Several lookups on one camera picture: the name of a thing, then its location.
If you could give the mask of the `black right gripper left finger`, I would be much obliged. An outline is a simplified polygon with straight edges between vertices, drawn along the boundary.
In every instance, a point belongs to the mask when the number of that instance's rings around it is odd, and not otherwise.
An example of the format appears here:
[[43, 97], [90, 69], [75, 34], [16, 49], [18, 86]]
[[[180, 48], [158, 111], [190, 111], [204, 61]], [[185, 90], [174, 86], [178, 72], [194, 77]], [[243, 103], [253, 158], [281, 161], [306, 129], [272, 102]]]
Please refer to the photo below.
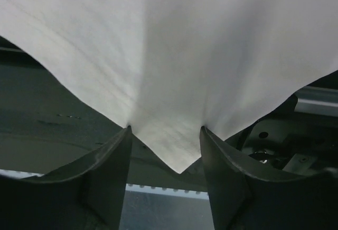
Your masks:
[[2, 176], [1, 229], [118, 229], [131, 151], [127, 127], [43, 176]]

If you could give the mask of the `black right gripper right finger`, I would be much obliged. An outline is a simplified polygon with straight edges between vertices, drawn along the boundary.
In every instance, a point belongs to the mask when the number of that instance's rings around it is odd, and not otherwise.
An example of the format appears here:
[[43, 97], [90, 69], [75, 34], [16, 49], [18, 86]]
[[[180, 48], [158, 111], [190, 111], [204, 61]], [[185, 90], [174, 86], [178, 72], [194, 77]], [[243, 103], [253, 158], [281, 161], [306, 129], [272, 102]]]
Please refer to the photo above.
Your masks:
[[301, 176], [264, 165], [200, 130], [215, 229], [337, 229], [337, 174]]

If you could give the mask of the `white Coca-Cola t-shirt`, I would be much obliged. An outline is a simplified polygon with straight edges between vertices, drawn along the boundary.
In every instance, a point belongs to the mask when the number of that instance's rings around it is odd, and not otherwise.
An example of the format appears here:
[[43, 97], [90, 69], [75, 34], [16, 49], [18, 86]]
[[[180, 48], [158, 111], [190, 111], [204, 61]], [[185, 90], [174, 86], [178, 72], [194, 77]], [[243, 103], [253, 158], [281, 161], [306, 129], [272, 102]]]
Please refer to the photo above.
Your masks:
[[1, 0], [1, 36], [181, 173], [337, 70], [337, 0]]

